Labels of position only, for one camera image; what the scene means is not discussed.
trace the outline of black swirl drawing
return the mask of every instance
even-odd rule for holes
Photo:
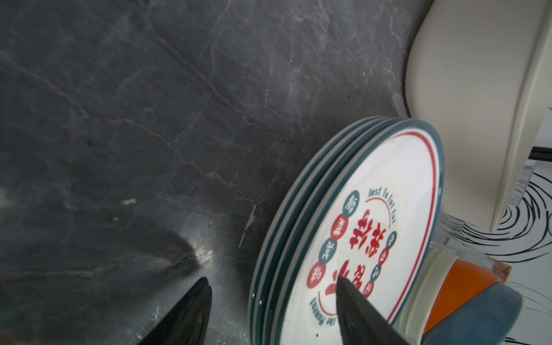
[[[483,231],[448,215],[441,215],[440,227],[466,243],[483,246],[481,251],[502,262],[535,260],[552,251],[550,193],[552,181],[533,173],[519,207],[507,207],[496,233]]]

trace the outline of red oval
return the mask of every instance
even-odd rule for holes
[[[389,249],[384,248],[381,251],[380,258],[378,259],[378,263],[379,263],[380,266],[384,264],[384,262],[387,260],[388,256],[389,256]]]
[[[343,237],[343,235],[345,235],[345,232],[347,231],[347,225],[349,225],[349,220],[345,218],[343,214],[337,216],[332,225],[332,240],[337,241],[341,237]]]
[[[307,287],[312,289],[317,286],[322,278],[324,278],[325,273],[326,265],[321,265],[320,262],[315,263],[309,272],[309,276],[307,277]]]
[[[362,291],[362,295],[364,298],[368,298],[372,294],[372,291],[374,291],[374,282],[368,282],[364,287],[364,291]]]

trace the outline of dark gray marble surface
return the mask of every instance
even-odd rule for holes
[[[2,1],[0,343],[136,343],[201,276],[206,344],[248,343],[280,201],[339,129],[406,116],[428,6]]]

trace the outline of red circular line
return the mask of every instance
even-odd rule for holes
[[[387,206],[387,212],[389,214],[389,226],[391,226],[391,209],[389,208],[389,205],[387,205],[387,202],[384,199],[380,198],[380,197],[376,197],[376,198],[371,198],[371,199],[366,200],[365,203],[367,203],[369,201],[372,201],[372,200],[381,200],[381,201],[383,201],[385,206]]]
[[[436,196],[436,190],[437,190],[437,173],[436,173],[436,163],[435,163],[435,152],[433,152],[433,150],[431,148],[431,144],[429,143],[429,140],[427,140],[426,137],[424,137],[423,135],[421,135],[418,132],[402,133],[402,134],[399,134],[399,135],[396,135],[396,136],[390,138],[389,140],[393,140],[394,138],[397,138],[397,137],[400,137],[400,136],[403,136],[403,135],[417,136],[418,138],[420,138],[424,142],[424,144],[426,144],[426,146],[429,150],[429,154],[431,156],[431,164],[433,166],[433,194],[432,194],[432,198],[431,198],[431,210],[429,211],[429,219],[427,220],[426,234],[424,235],[424,238],[423,238],[422,247],[420,248],[420,252],[418,253],[418,258],[416,259],[414,269],[410,273],[410,277],[408,278],[408,281],[406,282],[405,289],[402,291],[402,294],[401,294],[397,304],[395,305],[395,307],[391,311],[391,314],[389,315],[389,317],[387,319],[387,322],[391,321],[391,319],[393,317],[393,314],[395,313],[395,311],[397,311],[397,308],[399,307],[399,304],[400,304],[402,298],[405,296],[406,290],[407,290],[408,286],[410,285],[410,282],[412,281],[412,278],[414,276],[414,272],[416,271],[416,267],[419,265],[420,259],[422,258],[424,243],[426,243],[426,241],[427,241],[427,236],[428,236],[428,233],[429,233],[429,226],[431,225],[431,219],[432,219],[432,216],[433,216],[433,209],[434,209],[435,196]]]
[[[337,315],[337,314],[329,313],[326,310],[324,310],[324,307],[322,306],[322,301],[320,300],[320,291],[318,291],[318,304],[320,304],[320,309],[322,309],[322,311],[325,312],[326,315],[329,315],[329,316],[336,316]]]

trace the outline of stack of plates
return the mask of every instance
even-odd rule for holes
[[[441,141],[427,123],[373,117],[339,132],[270,225],[249,295],[251,343],[341,344],[339,275],[392,323],[425,256],[442,185]]]

